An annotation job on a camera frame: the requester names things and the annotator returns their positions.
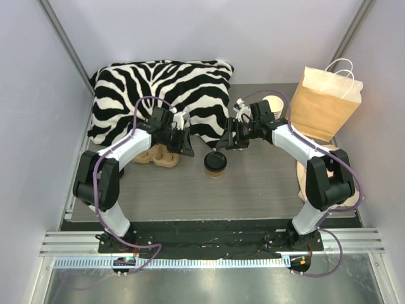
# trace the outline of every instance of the black mounting plate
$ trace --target black mounting plate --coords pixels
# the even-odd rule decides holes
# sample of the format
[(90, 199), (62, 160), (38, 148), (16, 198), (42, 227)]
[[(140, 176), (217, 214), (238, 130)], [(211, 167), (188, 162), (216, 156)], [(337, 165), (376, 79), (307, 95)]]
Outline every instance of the black mounting plate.
[[(138, 231), (137, 244), (162, 244), (159, 258), (216, 260), (280, 258), (283, 252), (308, 251), (308, 246), (292, 248), (285, 240), (285, 232), (270, 229), (235, 231)], [(313, 251), (323, 251), (319, 232), (310, 240)], [(134, 253), (133, 249), (120, 251), (99, 244), (99, 253)], [(141, 258), (150, 258), (154, 250), (140, 250)]]

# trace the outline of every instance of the zebra print pillow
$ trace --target zebra print pillow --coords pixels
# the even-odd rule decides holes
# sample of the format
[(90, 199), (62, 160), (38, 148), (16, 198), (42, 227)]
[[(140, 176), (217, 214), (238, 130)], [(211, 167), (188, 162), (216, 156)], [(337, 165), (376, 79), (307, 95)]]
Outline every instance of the zebra print pillow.
[[(98, 70), (90, 82), (95, 96), (92, 125), (87, 135), (96, 144), (109, 146), (132, 128), (136, 101), (157, 96), (178, 111), (190, 113), (190, 133), (199, 135), (214, 148), (228, 118), (229, 79), (234, 68), (223, 61), (171, 60), (117, 63)], [(149, 117), (160, 101), (145, 100), (137, 111)]]

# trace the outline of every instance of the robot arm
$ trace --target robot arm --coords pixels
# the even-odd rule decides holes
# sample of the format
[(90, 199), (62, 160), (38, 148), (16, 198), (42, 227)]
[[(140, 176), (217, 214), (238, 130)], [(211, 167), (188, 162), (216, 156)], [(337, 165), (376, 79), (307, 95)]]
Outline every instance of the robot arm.
[[(146, 122), (138, 124), (135, 132), (128, 133), (112, 146), (98, 152), (86, 151), (80, 158), (73, 194), (95, 211), (92, 173), (100, 156), (107, 154), (101, 163), (97, 178), (100, 216), (117, 236), (128, 243), (135, 243), (135, 234), (118, 204), (120, 172), (139, 153), (148, 150), (155, 144), (164, 144), (172, 153), (194, 156), (190, 143), (190, 131), (188, 128), (184, 128), (187, 119), (189, 119), (187, 112), (174, 113), (162, 108), (155, 108)], [(104, 241), (113, 242), (117, 248), (122, 247), (108, 233), (99, 238), (106, 238)]]
[[(275, 120), (267, 101), (254, 103), (250, 109), (247, 108), (243, 101), (238, 100), (234, 106), (238, 112), (237, 118), (228, 119), (224, 135), (216, 147), (247, 148), (250, 139), (262, 138), (286, 150), (306, 168), (305, 192), (308, 200), (287, 226), (288, 243), (293, 247), (306, 245), (316, 230), (316, 223), (330, 209), (338, 207), (354, 195), (352, 176), (341, 164), (318, 150), (325, 148), (301, 134), (301, 137), (312, 144), (307, 145), (293, 134), (285, 119)], [(343, 150), (327, 151), (349, 164)], [(333, 172), (333, 176), (328, 177), (328, 171)]]

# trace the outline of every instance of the stack of paper cups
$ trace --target stack of paper cups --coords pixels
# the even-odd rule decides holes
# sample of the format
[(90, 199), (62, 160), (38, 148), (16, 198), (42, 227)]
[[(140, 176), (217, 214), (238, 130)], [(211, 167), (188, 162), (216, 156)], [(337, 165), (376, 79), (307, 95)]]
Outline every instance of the stack of paper cups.
[(282, 99), (275, 95), (269, 95), (263, 98), (263, 100), (267, 100), (270, 106), (270, 110), (274, 114), (274, 118), (279, 119), (284, 107), (284, 102), (282, 101)]

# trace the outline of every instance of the gray table surface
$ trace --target gray table surface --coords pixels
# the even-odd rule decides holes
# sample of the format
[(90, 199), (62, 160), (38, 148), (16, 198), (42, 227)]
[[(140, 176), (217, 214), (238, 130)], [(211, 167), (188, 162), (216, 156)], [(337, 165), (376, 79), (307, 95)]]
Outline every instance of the gray table surface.
[[(238, 98), (263, 89), (276, 89), (291, 98), (297, 84), (232, 85), (232, 105)], [(260, 93), (248, 103), (260, 101)], [(129, 163), (120, 181), (119, 204), (131, 221), (197, 219), (287, 219), (302, 208), (296, 161), (284, 150), (262, 140), (251, 141), (243, 151), (223, 151), (228, 160), (224, 174), (210, 178), (203, 160), (211, 149), (196, 136), (191, 138), (195, 157), (181, 156), (176, 167), (154, 163)], [(90, 144), (89, 149), (100, 147)], [(354, 213), (344, 214), (353, 217)], [(76, 201), (72, 221), (95, 221), (84, 204)]]

